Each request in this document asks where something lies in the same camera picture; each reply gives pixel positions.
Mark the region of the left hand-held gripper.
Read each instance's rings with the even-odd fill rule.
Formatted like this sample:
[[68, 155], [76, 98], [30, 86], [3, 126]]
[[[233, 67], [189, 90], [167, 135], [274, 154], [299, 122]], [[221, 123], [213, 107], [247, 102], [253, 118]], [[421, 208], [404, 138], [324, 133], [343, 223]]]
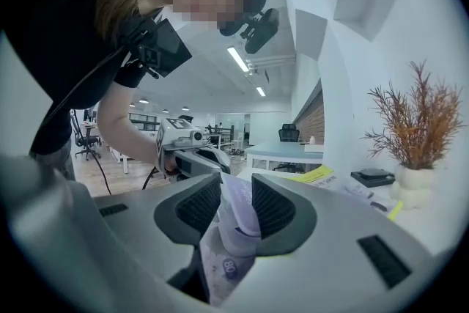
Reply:
[[216, 172], [230, 174], [229, 156], [223, 150], [206, 146], [206, 139], [196, 126], [183, 119], [164, 118], [156, 137], [156, 167], [161, 172], [160, 162], [163, 156], [173, 153], [180, 173], [168, 176], [162, 172], [170, 180]]

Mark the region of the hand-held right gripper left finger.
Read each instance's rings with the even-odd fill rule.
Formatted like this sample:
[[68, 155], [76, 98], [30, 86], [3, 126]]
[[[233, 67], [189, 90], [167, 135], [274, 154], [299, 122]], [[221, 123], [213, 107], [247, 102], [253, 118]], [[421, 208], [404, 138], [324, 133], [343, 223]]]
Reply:
[[219, 173], [95, 199], [104, 221], [146, 271], [204, 303], [210, 292], [200, 242], [220, 203]]

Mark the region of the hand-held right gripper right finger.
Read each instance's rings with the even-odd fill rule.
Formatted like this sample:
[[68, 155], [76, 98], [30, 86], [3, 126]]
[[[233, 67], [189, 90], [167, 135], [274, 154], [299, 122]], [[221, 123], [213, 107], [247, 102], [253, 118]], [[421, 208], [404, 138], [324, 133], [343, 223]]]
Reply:
[[254, 174], [261, 240], [226, 313], [397, 313], [431, 254], [349, 196]]

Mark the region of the lilac wet wipe pack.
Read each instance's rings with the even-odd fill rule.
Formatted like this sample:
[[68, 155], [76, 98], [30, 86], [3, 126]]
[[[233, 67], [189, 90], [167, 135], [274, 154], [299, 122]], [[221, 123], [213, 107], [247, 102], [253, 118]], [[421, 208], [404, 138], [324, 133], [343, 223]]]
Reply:
[[260, 239], [242, 235], [232, 242], [216, 216], [200, 242], [209, 303], [221, 306], [254, 265]]

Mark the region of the person's left forearm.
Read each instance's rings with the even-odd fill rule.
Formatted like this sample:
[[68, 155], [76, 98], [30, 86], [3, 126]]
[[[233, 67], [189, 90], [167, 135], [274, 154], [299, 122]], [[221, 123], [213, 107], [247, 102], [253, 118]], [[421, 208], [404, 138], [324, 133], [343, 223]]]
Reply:
[[135, 128], [129, 119], [133, 93], [134, 88], [113, 82], [99, 102], [97, 127], [111, 148], [134, 160], [156, 166], [158, 152], [155, 141]]

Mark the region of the person's left hand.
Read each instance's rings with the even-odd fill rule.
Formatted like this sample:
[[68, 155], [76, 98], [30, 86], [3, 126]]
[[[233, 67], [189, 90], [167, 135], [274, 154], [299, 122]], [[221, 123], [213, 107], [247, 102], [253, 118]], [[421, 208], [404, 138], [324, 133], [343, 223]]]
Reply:
[[160, 162], [160, 170], [168, 176], [180, 173], [176, 162], [176, 156], [173, 153], [165, 154], [163, 156], [163, 159]]

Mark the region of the yellow-edged grey book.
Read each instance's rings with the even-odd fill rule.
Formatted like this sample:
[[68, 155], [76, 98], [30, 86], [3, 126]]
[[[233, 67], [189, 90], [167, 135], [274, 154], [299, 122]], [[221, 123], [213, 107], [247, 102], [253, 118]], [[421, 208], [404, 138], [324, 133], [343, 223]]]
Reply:
[[395, 221], [398, 214], [403, 210], [404, 205], [401, 201], [389, 198], [385, 194], [379, 194], [371, 188], [367, 188], [351, 177], [337, 177], [336, 173], [329, 167], [321, 165], [310, 172], [304, 174], [294, 174], [289, 172], [278, 172], [266, 169], [244, 168], [237, 177], [243, 180], [250, 180], [254, 173], [268, 174], [274, 177], [281, 177], [304, 183], [316, 188], [324, 188], [329, 191], [335, 191], [345, 196], [349, 196], [368, 207], [373, 207], [382, 213], [391, 221]]

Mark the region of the light blue table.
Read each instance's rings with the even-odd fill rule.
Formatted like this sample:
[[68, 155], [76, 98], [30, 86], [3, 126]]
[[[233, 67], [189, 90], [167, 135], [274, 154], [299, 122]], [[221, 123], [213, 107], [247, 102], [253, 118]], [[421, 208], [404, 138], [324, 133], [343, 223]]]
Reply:
[[269, 170], [271, 162], [321, 164], [323, 152], [321, 144], [266, 141], [245, 150], [246, 165], [253, 168], [255, 160], [266, 161], [266, 169]]

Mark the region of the black flat device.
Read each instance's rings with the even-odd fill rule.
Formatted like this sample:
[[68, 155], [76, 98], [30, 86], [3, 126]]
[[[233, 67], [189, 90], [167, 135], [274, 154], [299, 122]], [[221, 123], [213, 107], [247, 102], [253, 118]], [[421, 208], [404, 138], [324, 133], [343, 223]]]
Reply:
[[394, 174], [384, 169], [362, 169], [357, 172], [351, 172], [350, 176], [367, 188], [391, 185], [395, 181]]

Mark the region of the person's camouflage trousers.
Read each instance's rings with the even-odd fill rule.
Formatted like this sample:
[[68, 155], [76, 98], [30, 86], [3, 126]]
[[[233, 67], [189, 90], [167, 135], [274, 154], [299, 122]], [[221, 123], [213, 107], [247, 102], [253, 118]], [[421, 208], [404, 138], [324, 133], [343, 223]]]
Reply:
[[75, 170], [70, 153], [71, 140], [69, 139], [67, 143], [56, 152], [47, 155], [30, 152], [29, 155], [42, 165], [57, 169], [66, 180], [75, 181]]

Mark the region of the white bubbly vase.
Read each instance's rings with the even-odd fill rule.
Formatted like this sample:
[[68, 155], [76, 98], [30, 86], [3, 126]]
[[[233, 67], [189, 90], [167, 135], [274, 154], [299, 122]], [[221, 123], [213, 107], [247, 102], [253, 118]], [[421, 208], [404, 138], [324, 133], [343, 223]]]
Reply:
[[426, 206], [432, 193], [435, 173], [432, 169], [409, 169], [399, 164], [394, 173], [389, 196], [402, 203], [404, 210]]

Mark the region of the white ceiling conduit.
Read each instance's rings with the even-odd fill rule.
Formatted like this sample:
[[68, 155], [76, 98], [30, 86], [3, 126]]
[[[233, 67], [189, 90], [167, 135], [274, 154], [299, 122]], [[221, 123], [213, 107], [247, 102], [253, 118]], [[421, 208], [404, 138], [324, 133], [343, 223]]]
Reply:
[[296, 55], [271, 56], [265, 58], [247, 59], [245, 61], [248, 69], [252, 72], [266, 70], [273, 67], [293, 65], [296, 63]]

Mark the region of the black chest device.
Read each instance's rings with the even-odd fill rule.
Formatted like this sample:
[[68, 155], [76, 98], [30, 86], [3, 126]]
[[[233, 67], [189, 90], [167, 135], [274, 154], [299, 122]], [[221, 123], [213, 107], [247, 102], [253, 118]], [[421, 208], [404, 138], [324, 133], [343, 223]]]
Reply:
[[155, 79], [166, 77], [192, 57], [167, 19], [131, 18], [122, 24], [120, 33], [121, 44]]

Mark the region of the orange dried plant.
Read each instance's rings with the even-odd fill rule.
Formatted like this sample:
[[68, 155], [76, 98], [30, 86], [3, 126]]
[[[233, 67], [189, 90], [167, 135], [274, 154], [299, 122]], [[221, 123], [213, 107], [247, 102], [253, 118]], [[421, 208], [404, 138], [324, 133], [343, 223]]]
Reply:
[[431, 81], [425, 64], [409, 62], [413, 85], [407, 92], [395, 89], [392, 83], [369, 90], [373, 109], [383, 121], [381, 131], [367, 131], [363, 136], [372, 142], [369, 157], [386, 152], [407, 169], [433, 169], [464, 128], [462, 90], [444, 80]]

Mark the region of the person's black shirt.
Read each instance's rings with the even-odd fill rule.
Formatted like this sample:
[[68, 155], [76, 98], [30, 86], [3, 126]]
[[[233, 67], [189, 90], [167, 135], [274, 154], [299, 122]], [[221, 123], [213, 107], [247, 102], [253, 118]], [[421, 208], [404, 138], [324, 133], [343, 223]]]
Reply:
[[71, 137], [72, 109], [99, 106], [113, 82], [136, 88], [139, 63], [118, 47], [123, 21], [160, 12], [171, 0], [21, 0], [7, 36], [53, 105], [29, 152], [47, 155]]

